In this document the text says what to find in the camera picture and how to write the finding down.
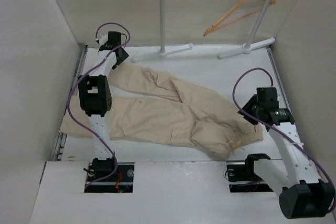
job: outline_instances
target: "white wall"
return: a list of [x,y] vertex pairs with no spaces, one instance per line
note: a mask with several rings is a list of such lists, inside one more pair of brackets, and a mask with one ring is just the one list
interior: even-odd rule
[[0,223],[28,223],[79,48],[55,0],[0,0]]
[[336,182],[336,1],[298,0],[274,45],[305,147]]
[[[247,40],[258,14],[203,37],[204,31],[238,0],[166,0],[168,43],[238,43]],[[256,40],[276,36],[297,0],[277,0],[270,6]],[[78,42],[92,44],[96,28],[120,22],[129,28],[132,45],[159,44],[159,0],[57,0]],[[250,0],[231,19],[261,7]]]

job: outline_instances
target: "clothes rack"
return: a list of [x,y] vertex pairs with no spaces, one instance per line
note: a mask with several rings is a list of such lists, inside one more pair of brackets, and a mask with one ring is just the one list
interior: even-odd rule
[[[262,47],[266,47],[274,43],[274,38],[269,38],[267,40],[263,40],[257,43],[253,43],[253,40],[256,36],[258,28],[262,22],[262,19],[266,13],[267,7],[269,6],[271,0],[266,0],[264,6],[259,13],[259,16],[254,24],[252,32],[247,40],[247,42],[243,45],[238,46],[236,49],[218,54],[221,59],[232,57],[239,54],[249,54],[252,50],[256,50]],[[176,54],[178,52],[183,52],[186,50],[191,50],[193,48],[193,44],[189,43],[187,45],[171,47],[169,50],[165,48],[165,0],[160,0],[160,50],[152,55],[146,56],[136,56],[132,58],[133,62],[140,62],[144,60],[150,60],[155,58],[166,58],[168,55]]]

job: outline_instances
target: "white panel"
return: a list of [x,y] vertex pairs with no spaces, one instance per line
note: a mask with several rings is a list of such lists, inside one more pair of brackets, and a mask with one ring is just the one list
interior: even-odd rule
[[336,181],[336,160],[325,160],[325,159],[319,159],[318,160],[320,164],[323,166],[323,168],[327,171],[331,179],[335,182]]
[[[219,52],[228,50],[230,46],[224,45],[195,45],[192,50],[178,55],[168,56],[162,60],[151,60],[138,63],[139,66],[150,67],[157,71],[168,71],[182,80],[186,80],[203,87],[216,90],[223,97],[232,100],[232,89],[245,71],[262,67],[268,70],[275,81],[279,95],[279,85],[275,78],[267,50],[265,48],[252,51],[250,55],[239,55],[229,59],[220,60],[216,56]],[[156,51],[156,47],[128,47],[126,51],[130,57]],[[89,48],[83,72],[89,70],[96,61],[97,49]],[[244,78],[237,88],[237,101],[244,105],[257,87],[270,84],[266,74],[256,71]],[[138,94],[122,91],[110,86],[113,96],[138,97]],[[284,108],[284,98],[279,96],[280,107]],[[245,160],[250,153],[266,153],[273,159],[281,159],[278,149],[264,128],[265,139],[256,144],[238,148],[230,156],[230,160]],[[192,148],[163,146],[152,143],[138,143],[130,141],[112,141],[108,144],[115,150],[119,162],[134,161],[208,161],[216,159]],[[89,138],[67,137],[62,160],[91,161],[94,158],[93,140]]]
[[78,45],[55,0],[0,0],[0,222],[28,223]]
[[[246,42],[258,14],[203,37],[205,30],[233,7],[238,0],[166,0],[168,43]],[[297,0],[277,0],[270,6],[256,40],[276,36]],[[101,23],[120,22],[129,28],[132,45],[158,45],[159,0],[57,0],[78,42],[94,43]],[[249,0],[228,21],[263,5]]]
[[138,162],[132,194],[84,194],[87,162],[49,162],[30,224],[273,223],[287,220],[274,193],[230,193],[225,162]]
[[298,0],[275,44],[275,60],[305,147],[335,161],[334,0]]

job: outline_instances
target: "white floor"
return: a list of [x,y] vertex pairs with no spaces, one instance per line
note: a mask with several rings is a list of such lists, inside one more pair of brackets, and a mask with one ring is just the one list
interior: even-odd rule
[[[232,88],[246,70],[268,70],[279,90],[267,50],[219,60],[216,54],[229,46],[195,46],[167,59],[139,63],[158,71],[169,71],[181,79],[216,90],[232,99]],[[155,51],[153,47],[127,48],[131,55]],[[96,49],[89,49],[85,70],[95,62]],[[237,100],[245,104],[257,87],[268,86],[262,72],[247,76],[237,90]],[[115,87],[112,95],[135,96]],[[279,97],[284,107],[284,98]],[[244,160],[249,153],[280,154],[265,131],[261,143],[236,150],[230,160]],[[119,162],[135,162],[132,194],[84,194],[86,172],[93,159],[91,139],[67,137],[62,162],[47,163],[30,224],[112,224],[112,223],[335,223],[329,214],[319,219],[287,220],[274,193],[230,193],[225,179],[226,163],[210,161],[192,148],[177,148],[133,141],[111,141]],[[281,160],[274,161],[281,167]]]
[[[228,45],[195,45],[192,50],[176,55],[168,56],[166,59],[157,59],[137,63],[143,67],[149,67],[158,71],[168,71],[177,77],[216,90],[223,97],[232,100],[232,89],[241,74],[254,67],[262,67],[271,73],[275,81],[275,87],[281,94],[272,68],[267,50],[265,48],[252,51],[250,55],[239,55],[236,57],[220,60],[218,53],[228,50]],[[130,57],[145,55],[157,51],[157,47],[130,47],[126,48]],[[83,71],[89,70],[96,61],[98,50],[90,48]],[[244,105],[257,87],[269,85],[268,77],[261,71],[250,73],[244,78],[237,89],[237,101]],[[112,95],[124,97],[136,97],[110,86]],[[284,98],[279,97],[280,106],[285,107]],[[263,152],[272,159],[281,159],[275,143],[268,133],[264,131],[264,140],[260,143],[239,148],[232,153],[229,160],[241,161],[250,153]],[[108,143],[115,150],[118,161],[211,161],[203,152],[193,148],[181,148],[163,146],[152,143],[139,143],[127,140],[111,141]],[[67,136],[62,161],[90,161],[94,156],[93,141],[91,138],[76,138]]]
[[137,162],[132,194],[84,194],[88,162],[49,162],[30,224],[313,224],[287,220],[274,193],[230,193],[225,162]]

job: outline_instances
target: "red wire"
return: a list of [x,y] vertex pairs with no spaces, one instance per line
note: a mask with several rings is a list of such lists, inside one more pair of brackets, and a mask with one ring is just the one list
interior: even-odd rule
[[121,172],[119,172],[119,179],[117,180],[117,182],[115,183],[116,185],[116,189],[118,190],[118,193],[119,193],[119,189],[120,189],[120,185],[118,185],[118,183],[120,183],[121,182],[121,179],[122,179],[122,173]]

